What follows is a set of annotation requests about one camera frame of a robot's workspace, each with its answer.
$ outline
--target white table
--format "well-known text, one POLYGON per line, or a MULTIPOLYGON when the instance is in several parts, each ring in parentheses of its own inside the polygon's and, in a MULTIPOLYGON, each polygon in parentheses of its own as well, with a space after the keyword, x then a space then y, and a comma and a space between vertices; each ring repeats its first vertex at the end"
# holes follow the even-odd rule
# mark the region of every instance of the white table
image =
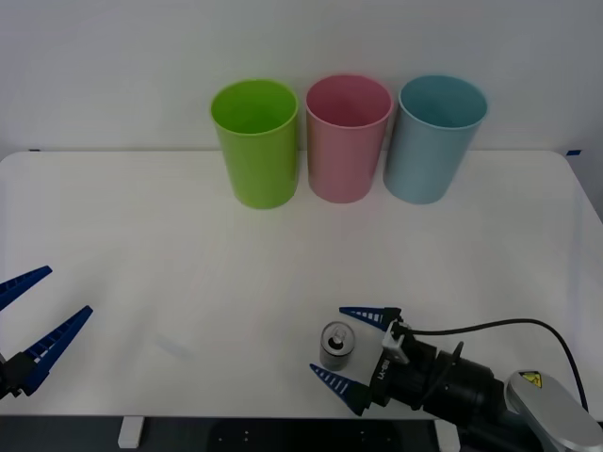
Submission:
MULTIPOLYGON (((603 420, 603 226, 563 157, 472 152, 447 196, 411 205, 381 173, 360 202, 308 187, 256 211, 218 152, 17 153, 0 165, 0 281, 54 273, 0 314, 24 349, 89 304, 94 314, 37 393, 0 414, 353 417, 309 369, 342 305, 399 306, 417 329, 512 316, 559 329, 603 420)), ((347 318, 345 376, 368 383, 382 333, 347 318)), ((428 338, 500 379, 539 368, 573 393, 547 331, 428 338)), ((369 418, 428 418, 392 401, 369 418)))

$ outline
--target white wall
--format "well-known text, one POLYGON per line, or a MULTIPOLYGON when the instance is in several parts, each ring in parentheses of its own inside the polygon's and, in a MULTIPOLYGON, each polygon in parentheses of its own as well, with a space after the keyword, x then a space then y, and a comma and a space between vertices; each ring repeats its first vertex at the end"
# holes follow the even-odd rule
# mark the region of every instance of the white wall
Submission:
POLYGON ((212 147, 210 99, 241 77, 444 72, 490 100, 475 148, 603 171, 601 24, 601 0, 0 0, 0 152, 212 147))

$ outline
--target floor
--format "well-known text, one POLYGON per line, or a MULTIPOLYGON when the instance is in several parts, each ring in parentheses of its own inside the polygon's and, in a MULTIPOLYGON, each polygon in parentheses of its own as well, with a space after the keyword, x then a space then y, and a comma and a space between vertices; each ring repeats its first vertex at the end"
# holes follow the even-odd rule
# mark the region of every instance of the floor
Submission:
MULTIPOLYGON (((435 452, 433 424, 426 421, 300 421, 295 429, 312 431, 291 444, 286 421, 147 418, 139 452, 345 450, 346 452, 435 452), (332 444, 325 443, 325 432, 332 444), (247 434, 256 438, 249 442, 247 434)), ((122 425, 115 417, 0 417, 2 452, 117 452, 122 425)))

